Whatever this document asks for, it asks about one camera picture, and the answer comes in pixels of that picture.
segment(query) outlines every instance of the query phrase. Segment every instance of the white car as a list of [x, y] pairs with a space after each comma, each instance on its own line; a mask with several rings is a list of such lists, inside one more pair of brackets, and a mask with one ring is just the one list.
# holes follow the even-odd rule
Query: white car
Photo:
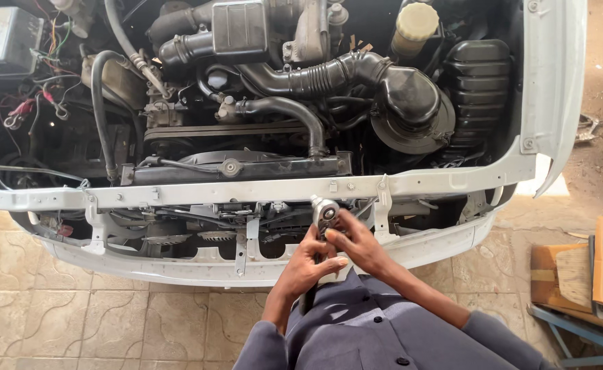
[[0, 8], [0, 209], [87, 269], [272, 286], [312, 195], [425, 265], [574, 142], [585, 0], [50, 2]]

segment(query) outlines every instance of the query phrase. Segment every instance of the engine bay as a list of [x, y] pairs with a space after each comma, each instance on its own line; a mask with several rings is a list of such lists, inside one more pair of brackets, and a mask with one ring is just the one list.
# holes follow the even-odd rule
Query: engine bay
[[[518, 0], [0, 3], [0, 189], [486, 166], [520, 130]], [[391, 227], [452, 226], [467, 201], [398, 199]], [[303, 235], [310, 210], [234, 199], [103, 211], [143, 231], [119, 244], [184, 258], [213, 243], [234, 256], [248, 227], [279, 256], [267, 245]], [[89, 238], [84, 210], [37, 216]]]

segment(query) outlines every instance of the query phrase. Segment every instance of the shirt sleeve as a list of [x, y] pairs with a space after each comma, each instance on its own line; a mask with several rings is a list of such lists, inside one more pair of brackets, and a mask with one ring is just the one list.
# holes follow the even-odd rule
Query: shirt sleeve
[[233, 370], [288, 368], [286, 339], [270, 321], [258, 321], [247, 338]]
[[514, 335], [502, 322], [483, 312], [471, 312], [461, 330], [519, 370], [554, 368], [539, 351]]

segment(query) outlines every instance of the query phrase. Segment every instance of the person's right hand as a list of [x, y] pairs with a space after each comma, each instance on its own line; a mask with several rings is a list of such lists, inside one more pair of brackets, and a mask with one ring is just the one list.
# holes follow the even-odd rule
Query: person's right hand
[[340, 210], [336, 227], [344, 229], [349, 237], [339, 231], [328, 229], [324, 233], [327, 242], [344, 250], [352, 262], [366, 273], [378, 278], [381, 272], [397, 265], [365, 224], [346, 209]]

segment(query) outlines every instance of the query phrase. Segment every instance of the coolant reservoir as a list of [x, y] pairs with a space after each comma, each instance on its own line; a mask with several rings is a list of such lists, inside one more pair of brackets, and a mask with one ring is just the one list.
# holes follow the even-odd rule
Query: coolant reservoir
[[[95, 55], [88, 55], [82, 59], [82, 83], [88, 88], [92, 87], [92, 66], [95, 57]], [[132, 109], [142, 109], [146, 105], [145, 81], [113, 59], [107, 61], [102, 70], [102, 83], [123, 98]], [[121, 106], [121, 103], [105, 89], [102, 90], [102, 96]]]
[[397, 15], [391, 47], [400, 58], [411, 59], [420, 53], [425, 41], [438, 27], [438, 13], [425, 3], [405, 6]]

